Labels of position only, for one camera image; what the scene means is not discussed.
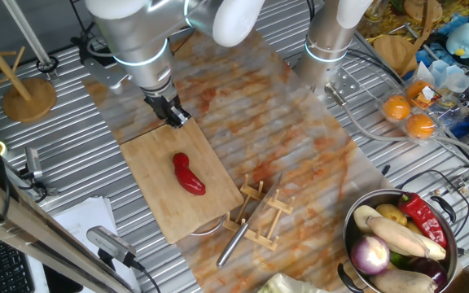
plastic bag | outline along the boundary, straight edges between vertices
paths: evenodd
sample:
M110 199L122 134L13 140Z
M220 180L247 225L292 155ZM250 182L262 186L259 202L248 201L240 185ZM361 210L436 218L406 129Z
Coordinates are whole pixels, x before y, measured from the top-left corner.
M258 293L328 293L306 283L297 281L282 273L275 274Z

stainless steel pot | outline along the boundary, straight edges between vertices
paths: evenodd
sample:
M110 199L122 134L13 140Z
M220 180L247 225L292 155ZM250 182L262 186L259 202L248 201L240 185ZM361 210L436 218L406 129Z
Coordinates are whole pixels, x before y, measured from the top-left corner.
M350 259L350 250L352 249L353 244L362 236L362 233L359 231L358 227L356 226L356 222L354 221L353 213L356 208L362 205L368 205L370 207L377 207L383 203L391 203L397 206L399 198L404 193L403 190L397 189L385 189L385 190L376 190L372 191L367 195L363 195L348 211L347 217L345 218L344 224L344 232L343 232L343 240L345 242L345 250L347 251L347 256ZM441 206L444 204L448 213L450 213L450 206L441 199L439 202ZM457 251L457 243L455 241L454 232L451 230L448 222L446 222L445 218L430 204L428 207L432 210L434 215L436 215L439 224L441 224L442 229L445 232L446 240L448 241L448 247L446 248L446 258L441 261L441 264L445 267L446 271L448 272L448 282L446 286L441 289L439 292L444 292L448 285L454 280L455 273L457 270L458 264L458 251ZM356 270L357 275L363 280L363 282L378 293L381 292L377 289L367 278L365 274L360 273L353 265L353 268ZM343 265L340 264L338 266L338 274L341 278L341 281L347 286L347 288L353 293L363 293L363 289L358 288L354 285L352 279L346 274L343 270Z

ribbed metal surface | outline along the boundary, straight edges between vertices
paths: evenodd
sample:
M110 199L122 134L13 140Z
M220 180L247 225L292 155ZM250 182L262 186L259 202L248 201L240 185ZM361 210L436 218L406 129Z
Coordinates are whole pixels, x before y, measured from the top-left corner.
M256 24L264 39L291 65L302 50L303 40L309 27L309 13L305 0L267 0ZM371 52L364 42L354 39L352 48ZM126 165L115 139L99 115L81 80L88 72L78 60L77 49L66 50L56 55L60 66L60 81L55 83L58 102L43 119L21 124L9 120L1 109L1 98L8 89L8 82L0 86L0 140L9 149L6 154L11 164L24 167L24 147L36 147L42 159L45 176L42 181L58 188L60 196L47 198L41 206L56 214L89 196L102 195L112 202L113 213L119 235L132 243L138 258L159 283L163 292L200 291L196 280L188 269L179 250L168 245L160 232L146 201ZM399 130L385 121L375 109L375 98L394 86L390 78L375 66L361 60L347 58L344 69L358 80L361 89L348 97L354 115L363 126L375 133L397 133ZM39 76L35 64L21 66L20 78ZM327 108L344 126L354 141L378 168L391 165L388 179L397 185L424 169L436 168L448 176L455 176L469 164L458 151L430 143L417 146L411 142L377 142L364 138L350 123L343 110L335 104ZM408 190L428 191L440 188L443 181L420 179L407 186ZM446 195L456 210L457 229L462 222L465 205L456 195ZM469 222L458 238L459 246L469 249ZM469 264L469 255L463 259ZM142 275L137 275L141 288L152 291L153 287Z

red bell pepper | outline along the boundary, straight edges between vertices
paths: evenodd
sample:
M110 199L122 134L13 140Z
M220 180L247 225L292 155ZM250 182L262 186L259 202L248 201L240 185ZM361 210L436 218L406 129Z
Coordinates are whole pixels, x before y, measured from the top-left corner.
M404 193L399 199L399 209L412 218L424 236L439 243L443 248L448 245L445 232L427 203L415 193Z
M178 153L173 156L173 165L175 166L175 176L178 183L185 190L193 195L205 195L205 185L189 169L189 158L184 153Z

potato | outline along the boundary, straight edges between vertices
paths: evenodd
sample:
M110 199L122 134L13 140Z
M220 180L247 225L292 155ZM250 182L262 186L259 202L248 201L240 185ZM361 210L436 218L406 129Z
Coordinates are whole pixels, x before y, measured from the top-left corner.
M412 230L412 232L416 234L423 235L423 232L421 232L421 230L414 224L413 221L408 221L408 223L406 223L406 228Z
M375 210L390 220L396 221L401 225L406 225L408 219L406 218L405 214L402 213L398 208L396 208L392 204L380 204Z

